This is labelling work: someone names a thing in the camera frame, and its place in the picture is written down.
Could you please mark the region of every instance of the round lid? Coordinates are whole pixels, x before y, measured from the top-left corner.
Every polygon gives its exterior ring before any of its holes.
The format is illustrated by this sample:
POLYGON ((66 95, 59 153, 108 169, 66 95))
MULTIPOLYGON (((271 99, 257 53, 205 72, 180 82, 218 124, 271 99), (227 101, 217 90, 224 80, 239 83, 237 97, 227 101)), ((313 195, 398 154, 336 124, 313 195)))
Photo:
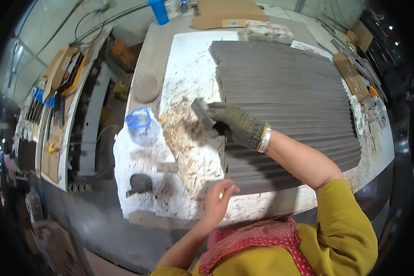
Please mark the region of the round lid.
POLYGON ((143 75, 134 84, 134 92, 139 102, 149 103, 158 97, 158 83, 152 75, 143 75))

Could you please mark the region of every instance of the wall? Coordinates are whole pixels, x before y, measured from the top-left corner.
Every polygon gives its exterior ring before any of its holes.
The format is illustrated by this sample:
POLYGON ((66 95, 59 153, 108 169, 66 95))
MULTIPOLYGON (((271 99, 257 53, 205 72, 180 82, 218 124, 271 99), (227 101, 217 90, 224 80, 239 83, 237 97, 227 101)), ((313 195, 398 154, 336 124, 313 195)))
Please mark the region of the wall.
MULTIPOLYGON (((82 5, 76 8, 71 17, 66 21, 66 24, 46 48, 39 53, 38 57, 45 64, 49 64, 60 47, 75 41, 74 32, 79 20, 88 12, 103 6, 105 1, 108 0, 85 0, 82 5)), ((347 25, 352 25, 363 11, 362 6, 364 1, 365 0, 305 0, 302 13, 313 18, 324 19, 326 22, 329 21, 325 19, 325 15, 330 16, 331 18, 336 17, 336 20, 342 22, 344 25, 344 21, 347 21, 347 25), (336 1, 339 4, 343 19, 336 9, 336 1), (332 14, 330 2, 333 3, 332 6, 335 10, 334 16, 332 14)), ((104 14, 86 17, 78 27, 77 35, 80 36, 111 16, 145 2, 146 0, 110 0, 109 10, 104 14)), ((297 6, 297 0, 259 0, 257 2, 272 4, 291 11, 294 11, 297 6)), ((20 34, 20 39, 28 46, 32 53, 38 53, 40 49, 42 49, 63 20, 66 19, 68 14, 72 11, 76 3, 77 0, 38 0, 32 12, 29 14, 20 34)), ((144 40, 153 18, 151 8, 146 7, 110 23, 109 26, 114 27, 114 35, 120 38, 124 44, 132 46, 144 40)), ((23 19, 24 16, 15 28, 16 33, 20 30, 23 19)), ((26 53, 20 63, 17 76, 13 77, 11 88, 3 91, 3 87, 6 83, 9 51, 12 44, 13 41, 6 47, 7 54, 3 57, 0 66, 0 93, 3 93, 12 102, 20 104, 31 90, 34 82, 44 72, 45 67, 37 60, 32 60, 28 64, 31 55, 26 53)))

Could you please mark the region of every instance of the red polka dot scarf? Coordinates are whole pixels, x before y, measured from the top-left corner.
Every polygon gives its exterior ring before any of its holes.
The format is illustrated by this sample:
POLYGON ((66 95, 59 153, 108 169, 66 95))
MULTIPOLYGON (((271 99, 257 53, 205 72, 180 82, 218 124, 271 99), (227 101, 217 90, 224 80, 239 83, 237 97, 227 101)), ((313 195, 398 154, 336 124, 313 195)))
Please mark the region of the red polka dot scarf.
POLYGON ((286 222, 266 220, 241 228, 217 229, 214 246, 199 258, 198 272, 210 276, 222 257, 250 246, 282 246, 290 252, 301 275, 314 276, 313 268, 298 248, 300 243, 296 223, 290 217, 286 222))

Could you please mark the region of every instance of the blue water bottle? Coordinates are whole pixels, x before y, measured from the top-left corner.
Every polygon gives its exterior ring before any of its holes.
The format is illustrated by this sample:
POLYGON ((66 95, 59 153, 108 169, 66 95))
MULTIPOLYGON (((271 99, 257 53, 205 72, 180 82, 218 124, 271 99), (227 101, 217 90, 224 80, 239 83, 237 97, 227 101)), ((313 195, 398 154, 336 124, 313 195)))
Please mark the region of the blue water bottle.
POLYGON ((149 0, 149 5, 152 7, 158 24, 164 25, 169 21, 164 0, 149 0))

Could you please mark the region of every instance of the yellow shirt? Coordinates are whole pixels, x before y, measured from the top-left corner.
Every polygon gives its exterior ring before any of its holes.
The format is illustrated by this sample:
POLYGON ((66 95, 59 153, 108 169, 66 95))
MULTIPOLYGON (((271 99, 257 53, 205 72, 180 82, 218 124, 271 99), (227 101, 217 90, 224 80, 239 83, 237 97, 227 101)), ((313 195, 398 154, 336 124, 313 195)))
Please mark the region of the yellow shirt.
MULTIPOLYGON (((377 238, 345 180, 325 185, 317 201, 317 225, 296 224, 299 249, 317 275, 366 275, 377 259, 377 238)), ((175 267, 162 267, 150 276, 189 276, 175 267)), ((193 276, 198 273, 198 264, 193 276)), ((231 257, 213 271, 214 276, 297 275, 290 253, 280 247, 256 247, 231 257)))

